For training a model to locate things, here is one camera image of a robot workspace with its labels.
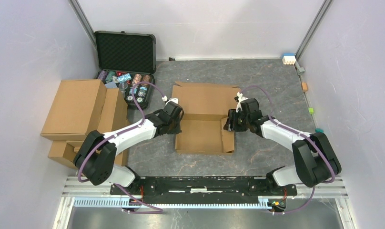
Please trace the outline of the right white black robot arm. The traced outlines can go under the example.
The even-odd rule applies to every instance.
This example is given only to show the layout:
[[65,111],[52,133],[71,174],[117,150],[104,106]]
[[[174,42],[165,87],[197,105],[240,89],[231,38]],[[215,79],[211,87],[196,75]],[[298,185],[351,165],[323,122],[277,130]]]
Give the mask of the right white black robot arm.
[[329,183],[342,171],[328,137],[321,132],[302,132],[286,126],[270,115],[263,115],[254,98],[235,97],[237,106],[230,109],[224,130],[251,133],[272,140],[292,152],[294,165],[280,167],[266,175],[266,190],[277,195],[290,184],[315,187]]

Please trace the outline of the brown cardboard box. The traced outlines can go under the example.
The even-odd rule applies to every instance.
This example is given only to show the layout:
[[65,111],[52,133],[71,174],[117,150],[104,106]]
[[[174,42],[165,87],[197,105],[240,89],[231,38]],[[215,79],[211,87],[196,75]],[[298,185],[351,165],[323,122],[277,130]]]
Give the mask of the brown cardboard box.
[[235,109],[237,85],[176,81],[172,97],[179,100],[184,116],[176,135],[179,154],[232,155],[234,133],[224,130],[228,112]]

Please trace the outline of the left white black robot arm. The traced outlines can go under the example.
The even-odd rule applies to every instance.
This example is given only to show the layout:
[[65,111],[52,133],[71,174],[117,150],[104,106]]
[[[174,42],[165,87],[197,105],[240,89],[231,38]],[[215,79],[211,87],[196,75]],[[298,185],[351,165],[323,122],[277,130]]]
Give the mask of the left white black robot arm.
[[116,131],[100,133],[91,131],[83,141],[75,159],[78,180],[98,186],[104,182],[121,185],[128,194],[140,189],[137,175],[127,166],[115,164],[119,153],[145,140],[161,135],[176,135],[181,132],[183,108],[178,99],[171,98],[163,109],[145,115],[139,122]]

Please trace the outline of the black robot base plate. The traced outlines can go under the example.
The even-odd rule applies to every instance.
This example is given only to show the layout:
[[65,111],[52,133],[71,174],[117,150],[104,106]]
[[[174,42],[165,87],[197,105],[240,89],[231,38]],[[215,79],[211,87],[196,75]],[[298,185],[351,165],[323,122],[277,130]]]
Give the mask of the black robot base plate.
[[138,177],[128,187],[147,204],[254,204],[258,197],[296,196],[293,184],[273,185],[266,177]]

